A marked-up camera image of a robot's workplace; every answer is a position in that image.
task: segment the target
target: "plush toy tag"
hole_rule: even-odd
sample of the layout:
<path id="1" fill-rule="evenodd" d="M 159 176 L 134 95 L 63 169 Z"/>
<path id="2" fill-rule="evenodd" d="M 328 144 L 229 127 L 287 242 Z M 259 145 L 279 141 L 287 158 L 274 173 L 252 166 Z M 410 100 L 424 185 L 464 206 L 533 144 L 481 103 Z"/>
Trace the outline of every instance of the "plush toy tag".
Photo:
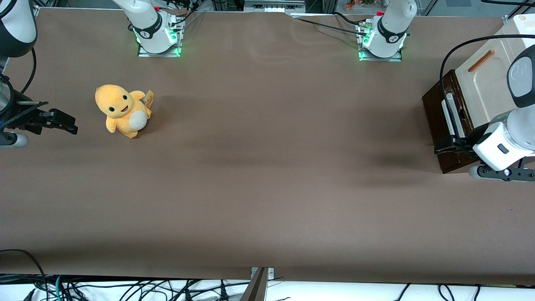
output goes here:
<path id="1" fill-rule="evenodd" d="M 143 97 L 143 103 L 145 104 L 145 107 L 150 108 L 153 100 L 154 100 L 154 93 L 151 90 L 149 90 L 149 92 L 147 92 L 145 97 Z"/>

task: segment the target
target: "wooden stand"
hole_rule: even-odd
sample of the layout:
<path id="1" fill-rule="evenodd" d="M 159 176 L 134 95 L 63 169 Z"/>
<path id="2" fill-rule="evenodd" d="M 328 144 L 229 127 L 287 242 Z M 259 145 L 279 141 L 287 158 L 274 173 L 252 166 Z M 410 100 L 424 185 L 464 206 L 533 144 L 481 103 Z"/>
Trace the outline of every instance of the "wooden stand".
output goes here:
<path id="1" fill-rule="evenodd" d="M 470 135 L 473 130 L 473 125 L 466 108 L 461 87 L 455 76 L 455 70 L 450 70 L 444 75 L 444 88 L 446 89 L 446 93 L 453 94 L 455 108 L 461 118 L 464 132 L 466 136 Z M 422 101 L 424 102 L 425 114 L 431 130 L 433 144 L 436 145 L 438 141 L 449 136 L 448 125 L 446 124 L 444 111 L 442 110 L 442 93 L 440 91 L 439 82 L 425 93 L 422 97 Z M 443 153 L 437 155 L 437 157 L 440 163 L 440 169 L 444 174 L 454 170 L 457 170 L 457 172 L 465 171 L 465 169 L 459 170 L 459 168 L 477 162 L 477 160 L 469 158 L 466 154 Z"/>

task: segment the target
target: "metal frame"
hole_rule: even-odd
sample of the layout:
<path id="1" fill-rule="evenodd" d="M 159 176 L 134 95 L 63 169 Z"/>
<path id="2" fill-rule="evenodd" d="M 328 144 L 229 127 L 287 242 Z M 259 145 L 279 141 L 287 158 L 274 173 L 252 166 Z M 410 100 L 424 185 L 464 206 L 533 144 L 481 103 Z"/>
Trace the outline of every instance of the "metal frame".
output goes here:
<path id="1" fill-rule="evenodd" d="M 253 279 L 247 285 L 240 301 L 265 301 L 268 279 L 274 277 L 273 268 L 252 268 L 251 273 L 253 274 Z"/>

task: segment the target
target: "white floor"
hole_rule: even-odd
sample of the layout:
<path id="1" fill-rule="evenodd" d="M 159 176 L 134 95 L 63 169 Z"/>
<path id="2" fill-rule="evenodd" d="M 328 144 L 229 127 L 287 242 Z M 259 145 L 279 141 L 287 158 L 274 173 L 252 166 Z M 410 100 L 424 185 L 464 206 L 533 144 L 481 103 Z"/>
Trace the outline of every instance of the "white floor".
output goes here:
<path id="1" fill-rule="evenodd" d="M 226 284 L 243 282 L 243 280 L 225 281 Z M 92 285 L 117 285 L 133 284 L 135 282 L 92 282 Z M 173 288 L 179 290 L 185 285 L 186 281 L 172 281 Z M 218 287 L 219 280 L 203 280 L 192 286 L 191 289 L 206 289 Z M 385 284 L 385 283 L 330 283 L 330 282 L 295 282 L 295 281 L 270 281 L 268 284 L 266 301 L 280 301 L 288 298 L 288 301 L 311 301 L 311 300 L 336 300 L 336 301 L 393 301 L 396 300 L 399 293 L 405 286 L 404 284 Z M 472 301 L 476 292 L 476 287 L 450 285 L 450 289 L 456 301 Z M 31 284 L 13 284 L 0 285 L 0 296 L 2 301 L 21 301 L 33 289 Z M 226 288 L 227 293 L 237 295 L 245 291 L 246 285 Z M 85 297 L 89 301 L 118 301 L 128 287 L 119 288 L 81 288 Z M 167 296 L 159 293 L 149 293 L 143 298 L 143 301 L 165 301 L 166 297 L 170 298 L 169 291 L 157 289 L 166 292 Z M 443 289 L 445 296 L 449 298 L 447 291 Z M 216 299 L 218 295 L 214 292 L 207 292 L 199 295 L 193 300 L 209 301 Z M 32 301 L 39 301 L 46 298 L 43 291 L 36 290 Z M 132 296 L 130 301 L 138 300 L 139 293 Z M 402 301 L 441 301 L 438 294 L 437 285 L 412 284 L 401 299 Z M 482 287 L 477 301 L 532 301 L 535 300 L 535 289 L 523 288 L 503 288 L 503 287 Z"/>

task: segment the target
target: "black cable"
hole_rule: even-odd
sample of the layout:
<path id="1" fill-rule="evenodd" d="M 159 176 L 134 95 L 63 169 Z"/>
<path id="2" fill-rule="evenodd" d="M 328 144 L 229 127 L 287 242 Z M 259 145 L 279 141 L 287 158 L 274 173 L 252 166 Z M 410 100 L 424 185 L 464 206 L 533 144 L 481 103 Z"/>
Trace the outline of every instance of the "black cable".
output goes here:
<path id="1" fill-rule="evenodd" d="M 72 296 L 65 290 L 63 285 L 59 286 L 59 291 L 62 293 L 62 300 L 73 301 Z"/>
<path id="2" fill-rule="evenodd" d="M 200 280 L 192 280 L 191 282 L 188 280 L 186 282 L 186 285 L 184 285 L 184 287 L 178 292 L 178 294 L 174 295 L 172 298 L 171 298 L 171 301 L 177 301 L 178 298 L 180 298 L 180 296 L 189 288 L 191 287 L 193 284 L 199 282 Z"/>
<path id="3" fill-rule="evenodd" d="M 26 298 L 24 298 L 24 300 L 22 300 L 22 301 L 32 301 L 32 297 L 33 297 L 34 293 L 35 293 L 35 289 L 31 290 L 30 293 L 28 293 L 28 295 L 26 295 Z"/>
<path id="4" fill-rule="evenodd" d="M 45 288 L 43 288 L 43 287 L 41 287 L 40 284 L 38 285 L 37 283 L 33 283 L 33 285 L 35 286 L 35 288 L 47 292 L 47 300 L 48 300 L 48 294 L 52 295 L 52 296 L 55 297 L 55 298 L 57 297 L 57 296 L 56 296 L 56 291 L 55 291 L 55 290 L 49 290 L 49 289 L 48 289 L 48 286 L 46 286 Z"/>
<path id="5" fill-rule="evenodd" d="M 180 4 L 178 4 L 176 1 L 169 1 L 169 0 L 167 0 L 166 2 L 167 2 L 167 6 L 169 6 L 169 4 L 171 3 L 171 4 L 174 5 L 174 7 L 177 8 L 177 10 L 180 9 L 180 8 L 179 8 L 179 5 L 180 5 Z"/>
<path id="6" fill-rule="evenodd" d="M 190 298 L 187 298 L 185 301 L 192 301 L 193 298 L 197 297 L 198 295 L 205 294 L 205 293 L 207 293 L 209 291 L 213 291 L 213 292 L 217 293 L 216 290 L 222 288 L 223 286 L 224 287 L 233 287 L 235 285 L 246 285 L 246 284 L 249 284 L 249 282 L 223 284 L 223 285 L 220 285 L 218 287 L 213 287 L 213 288 L 203 289 L 203 290 L 190 290 L 190 292 L 197 292 L 197 293 L 195 295 L 192 295 Z"/>
<path id="7" fill-rule="evenodd" d="M 78 287 L 76 286 L 76 284 L 74 284 L 73 282 L 71 281 L 68 281 L 68 283 L 72 286 L 72 290 L 80 297 L 79 299 L 80 300 L 86 300 L 84 294 L 78 289 Z"/>
<path id="8" fill-rule="evenodd" d="M 185 22 L 186 19 L 187 19 L 189 16 L 191 16 L 192 13 L 193 13 L 194 11 L 195 11 L 195 10 L 190 11 L 189 14 L 187 14 L 182 20 L 176 22 L 175 25 L 176 25 L 176 24 L 180 24 L 180 23 L 182 23 L 182 22 Z"/>
<path id="9" fill-rule="evenodd" d="M 403 298 L 403 295 L 405 294 L 405 291 L 409 288 L 409 285 L 410 285 L 410 282 L 407 283 L 407 285 L 405 285 L 405 287 L 401 290 L 401 293 L 398 296 L 398 298 L 396 300 L 394 300 L 394 301 L 400 301 L 401 298 Z"/>
<path id="10" fill-rule="evenodd" d="M 219 294 L 221 297 L 219 298 L 220 301 L 228 301 L 230 296 L 227 294 L 227 290 L 225 289 L 225 282 L 223 282 L 223 279 L 221 279 L 221 293 Z"/>
<path id="11" fill-rule="evenodd" d="M 481 291 L 481 285 L 477 286 L 476 294 L 473 296 L 473 301 L 477 301 L 477 297 L 479 296 L 479 292 Z"/>
<path id="12" fill-rule="evenodd" d="M 150 290 L 148 290 L 148 291 L 144 291 L 144 292 L 142 291 L 141 294 L 139 295 L 139 301 L 141 301 L 141 299 L 143 299 L 143 298 L 144 298 L 146 295 L 148 295 L 150 292 L 155 291 L 155 289 L 156 289 L 158 286 L 164 284 L 165 282 L 167 282 L 167 280 L 164 280 L 164 281 L 158 283 L 157 285 L 153 286 L 153 287 L 152 287 Z"/>
<path id="13" fill-rule="evenodd" d="M 37 63 L 37 57 L 35 56 L 35 49 L 33 47 L 32 47 L 32 59 L 33 59 L 32 74 L 30 74 L 30 78 L 26 82 L 26 85 L 20 91 L 22 94 L 24 94 L 24 92 L 26 92 L 26 89 L 30 86 L 30 84 L 32 83 L 33 77 L 35 76 L 35 68 L 36 68 L 36 63 Z"/>
<path id="14" fill-rule="evenodd" d="M 15 2 L 17 2 L 17 0 L 11 0 L 11 2 L 4 8 L 4 10 L 0 12 L 0 19 L 4 18 L 13 9 L 13 7 L 15 6 Z"/>
<path id="15" fill-rule="evenodd" d="M 136 286 L 136 285 L 140 285 L 140 284 L 141 284 L 141 281 L 138 281 L 136 284 L 132 285 L 129 289 L 127 289 L 127 290 L 125 291 L 125 293 L 119 298 L 119 301 L 121 301 L 121 300 L 126 296 L 126 294 L 127 294 L 131 289 L 134 288 L 134 286 Z"/>
<path id="16" fill-rule="evenodd" d="M 37 259 L 35 259 L 35 257 L 33 257 L 33 255 L 30 252 L 28 252 L 26 250 L 22 250 L 22 249 L 4 249 L 4 250 L 0 250 L 0 253 L 3 253 L 3 252 L 20 252 L 20 253 L 24 253 L 26 256 L 30 257 L 30 259 L 34 262 L 35 266 L 39 269 L 39 273 L 41 273 L 41 277 L 43 278 L 44 286 L 47 289 L 47 301 L 48 301 L 48 299 L 50 298 L 49 292 L 48 292 L 48 282 L 47 282 L 47 280 L 46 280 L 46 278 L 44 276 L 43 268 L 41 267 L 41 265 L 39 264 Z"/>
<path id="17" fill-rule="evenodd" d="M 351 20 L 349 20 L 346 16 L 344 16 L 343 14 L 341 14 L 341 13 L 339 13 L 339 12 L 337 12 L 337 11 L 333 12 L 332 14 L 334 14 L 334 15 L 336 15 L 336 16 L 340 16 L 340 17 L 342 17 L 342 19 L 343 19 L 345 22 L 350 23 L 350 24 L 353 24 L 353 25 L 358 25 L 360 22 L 364 22 L 364 21 L 366 21 L 366 19 L 364 19 L 364 20 L 360 20 L 360 21 L 351 21 Z"/>
<path id="18" fill-rule="evenodd" d="M 334 26 L 326 25 L 326 24 L 321 24 L 321 23 L 314 22 L 314 21 L 309 21 L 309 20 L 304 20 L 304 19 L 299 19 L 299 18 L 296 18 L 296 19 L 299 21 L 303 21 L 303 22 L 307 22 L 307 23 L 311 23 L 311 24 L 315 24 L 315 25 L 319 25 L 319 26 L 323 26 L 323 27 L 327 27 L 331 29 L 336 29 L 337 31 L 348 32 L 348 33 L 353 33 L 353 34 L 363 35 L 363 36 L 366 35 L 365 33 L 362 33 L 362 32 L 350 31 L 347 29 L 338 28 L 338 27 L 334 27 Z"/>
<path id="19" fill-rule="evenodd" d="M 101 289 L 111 289 L 111 288 L 120 288 L 120 287 L 131 287 L 135 284 L 117 284 L 117 285 L 93 285 L 93 284 L 84 284 L 84 285 L 77 285 L 76 288 L 101 288 Z"/>
<path id="20" fill-rule="evenodd" d="M 491 4 L 504 4 L 504 5 L 518 5 L 518 6 L 535 7 L 535 3 L 495 1 L 495 0 L 481 0 L 481 2 L 483 2 L 483 3 L 491 3 Z"/>
<path id="21" fill-rule="evenodd" d="M 450 297 L 452 298 L 451 300 L 448 300 L 443 294 L 442 294 L 442 287 L 446 287 L 446 289 L 448 290 L 448 293 L 450 295 Z M 452 290 L 449 289 L 449 287 L 445 284 L 439 284 L 438 285 L 438 293 L 440 294 L 440 296 L 442 297 L 442 299 L 444 299 L 444 301 L 455 301 L 455 298 L 453 297 L 453 293 L 452 293 Z"/>
<path id="22" fill-rule="evenodd" d="M 487 40 L 494 40 L 494 39 L 509 39 L 509 38 L 523 38 L 523 39 L 535 39 L 535 35 L 533 34 L 502 34 L 502 35 L 489 35 L 489 36 L 482 36 L 482 37 L 478 37 L 478 38 L 475 38 L 475 39 L 472 39 L 472 40 L 468 40 L 466 42 L 463 42 L 457 46 L 455 46 L 452 50 L 450 50 L 448 52 L 448 54 L 444 57 L 444 60 L 442 61 L 442 65 L 440 66 L 440 91 L 442 92 L 442 98 L 445 100 L 447 99 L 446 98 L 446 90 L 444 89 L 444 67 L 446 66 L 446 61 L 448 60 L 448 58 L 452 55 L 453 52 L 455 52 L 455 50 L 463 47 L 463 46 L 466 46 L 468 44 L 472 44 L 472 43 L 476 43 L 476 42 L 481 42 L 481 41 L 487 41 Z M 449 101 L 446 101 L 446 108 L 448 109 L 448 113 L 450 115 L 451 118 L 453 118 L 453 109 L 451 108 L 450 104 L 449 104 Z M 474 158 L 474 156 L 467 151 L 465 145 L 464 145 L 464 141 L 461 141 L 461 138 L 459 136 L 459 130 L 457 128 L 457 124 L 455 122 L 452 122 L 452 127 L 453 127 L 453 132 L 454 132 L 454 138 L 457 139 L 459 141 L 459 146 L 461 148 L 461 150 L 466 153 L 466 155 L 468 155 L 468 157 L 472 158 L 472 159 L 476 159 Z"/>
<path id="23" fill-rule="evenodd" d="M 143 288 L 146 287 L 147 285 L 152 284 L 152 282 L 153 282 L 153 280 L 151 280 L 151 281 L 149 281 L 149 282 L 147 282 L 147 283 L 145 283 L 145 284 L 141 284 L 141 283 L 140 283 L 140 284 L 139 284 L 139 288 L 136 289 L 136 290 L 135 290 L 135 291 L 134 291 L 128 298 L 126 298 L 125 301 L 130 300 L 130 298 L 132 298 L 132 297 L 135 295 L 135 293 L 137 293 L 138 291 L 141 291 L 141 294 L 142 294 L 142 293 L 143 293 Z"/>

